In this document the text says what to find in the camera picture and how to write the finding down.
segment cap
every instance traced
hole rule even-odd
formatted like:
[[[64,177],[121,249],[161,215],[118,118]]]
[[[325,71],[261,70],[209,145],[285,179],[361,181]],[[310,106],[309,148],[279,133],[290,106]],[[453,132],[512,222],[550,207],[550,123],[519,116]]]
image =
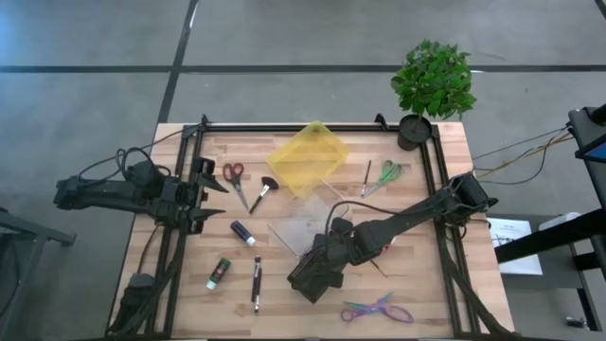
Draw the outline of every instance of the cap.
[[[210,290],[215,289],[215,287],[217,287],[217,283],[215,283],[215,282],[214,282],[214,281],[212,281],[212,280],[209,280],[209,281],[206,283],[206,288],[208,288],[208,289],[210,289]]]

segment potted plant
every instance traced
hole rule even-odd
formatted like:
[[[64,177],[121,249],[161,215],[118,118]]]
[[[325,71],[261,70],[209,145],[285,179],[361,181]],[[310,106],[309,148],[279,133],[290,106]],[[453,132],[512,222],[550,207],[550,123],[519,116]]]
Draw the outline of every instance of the potted plant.
[[[438,42],[423,42],[406,55],[402,68],[391,79],[391,87],[399,96],[402,110],[412,115],[400,121],[398,145],[412,151],[431,136],[431,124],[423,117],[451,117],[472,109],[475,97],[472,71],[466,58],[470,54],[458,52],[457,46]]]

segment purple scissors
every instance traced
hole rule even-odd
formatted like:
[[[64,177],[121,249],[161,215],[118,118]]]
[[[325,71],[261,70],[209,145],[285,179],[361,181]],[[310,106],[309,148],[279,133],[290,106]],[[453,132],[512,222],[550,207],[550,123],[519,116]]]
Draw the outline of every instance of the purple scissors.
[[[341,318],[343,318],[346,322],[353,321],[354,318],[365,315],[365,314],[375,314],[375,313],[383,313],[387,317],[394,319],[400,322],[412,323],[415,321],[413,316],[408,313],[403,307],[396,305],[386,305],[387,301],[391,297],[393,293],[387,294],[385,297],[379,299],[377,303],[367,306],[365,304],[344,302],[351,309],[344,309],[341,312]]]

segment green glue stick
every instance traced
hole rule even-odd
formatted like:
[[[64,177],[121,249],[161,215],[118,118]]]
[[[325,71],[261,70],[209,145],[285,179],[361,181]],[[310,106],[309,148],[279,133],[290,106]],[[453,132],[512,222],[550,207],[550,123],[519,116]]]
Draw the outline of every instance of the green glue stick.
[[[219,260],[219,264],[217,264],[217,266],[215,267],[215,270],[212,272],[212,274],[210,274],[210,278],[206,283],[206,288],[210,290],[215,289],[217,287],[217,284],[221,281],[221,278],[223,278],[225,271],[229,269],[229,265],[231,265],[231,261],[225,258],[221,258],[221,260]]]

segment green leaves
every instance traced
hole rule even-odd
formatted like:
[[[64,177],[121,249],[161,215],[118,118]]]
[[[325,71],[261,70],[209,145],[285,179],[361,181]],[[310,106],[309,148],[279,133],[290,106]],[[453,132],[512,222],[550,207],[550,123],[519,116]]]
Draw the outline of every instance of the green leaves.
[[[433,99],[443,99],[444,96],[446,96],[446,90],[444,89],[440,89],[437,90],[434,95],[432,96]]]
[[[431,102],[428,106],[427,106],[427,113],[429,115],[431,115],[432,117],[434,117],[437,113],[437,109],[439,108],[439,105],[441,104],[441,101],[439,99],[434,100],[433,102]]]
[[[403,111],[448,118],[472,109],[476,98],[469,93],[472,72],[457,45],[441,45],[427,39],[406,55],[402,69],[390,85],[400,97]]]

